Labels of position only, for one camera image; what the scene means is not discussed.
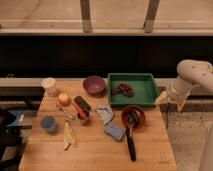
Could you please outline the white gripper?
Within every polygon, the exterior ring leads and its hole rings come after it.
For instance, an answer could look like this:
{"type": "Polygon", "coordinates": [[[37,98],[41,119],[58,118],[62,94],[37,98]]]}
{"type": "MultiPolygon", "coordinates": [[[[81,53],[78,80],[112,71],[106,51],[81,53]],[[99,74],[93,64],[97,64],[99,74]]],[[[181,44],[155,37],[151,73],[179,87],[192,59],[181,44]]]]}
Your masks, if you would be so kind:
{"type": "Polygon", "coordinates": [[[162,102],[174,100],[178,101],[177,111],[181,112],[186,102],[186,98],[189,96],[192,90],[192,84],[183,80],[175,79],[167,88],[167,92],[163,91],[155,100],[156,105],[160,105],[162,102]]]}

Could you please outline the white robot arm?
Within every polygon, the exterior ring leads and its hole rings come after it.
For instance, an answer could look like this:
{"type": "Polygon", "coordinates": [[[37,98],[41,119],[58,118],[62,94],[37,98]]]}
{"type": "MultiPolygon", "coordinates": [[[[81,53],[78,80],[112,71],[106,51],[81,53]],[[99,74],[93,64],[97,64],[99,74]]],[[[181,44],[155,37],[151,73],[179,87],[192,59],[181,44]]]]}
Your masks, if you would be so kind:
{"type": "MultiPolygon", "coordinates": [[[[200,86],[213,96],[213,65],[207,61],[183,60],[177,65],[178,77],[155,100],[174,101],[180,113],[191,91],[200,86]]],[[[177,171],[213,171],[213,117],[196,122],[175,115],[169,126],[177,171]]]]}

